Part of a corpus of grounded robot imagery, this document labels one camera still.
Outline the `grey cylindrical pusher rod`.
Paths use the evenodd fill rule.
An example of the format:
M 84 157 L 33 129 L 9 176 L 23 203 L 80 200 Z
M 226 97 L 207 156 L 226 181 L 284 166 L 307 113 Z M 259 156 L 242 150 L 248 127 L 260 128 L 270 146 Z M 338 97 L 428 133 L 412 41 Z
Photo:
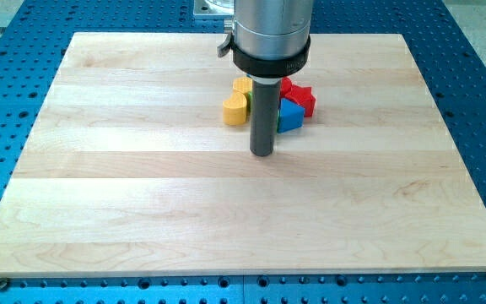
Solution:
M 252 82 L 250 150 L 256 156 L 273 152 L 280 102 L 280 79 Z

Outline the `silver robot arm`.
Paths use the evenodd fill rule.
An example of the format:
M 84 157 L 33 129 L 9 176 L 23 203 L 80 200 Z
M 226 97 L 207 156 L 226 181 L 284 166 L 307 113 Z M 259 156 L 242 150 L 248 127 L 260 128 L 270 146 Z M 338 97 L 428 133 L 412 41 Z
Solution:
M 299 72 L 311 47 L 313 0 L 239 0 L 217 56 L 232 54 L 252 78 L 250 151 L 273 152 L 282 78 Z

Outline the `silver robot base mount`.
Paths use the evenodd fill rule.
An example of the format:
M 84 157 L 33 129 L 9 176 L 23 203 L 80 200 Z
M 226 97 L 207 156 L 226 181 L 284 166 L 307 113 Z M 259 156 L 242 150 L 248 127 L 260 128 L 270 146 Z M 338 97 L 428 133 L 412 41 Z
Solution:
M 224 19 L 234 13 L 234 0 L 194 0 L 193 15 L 197 19 Z

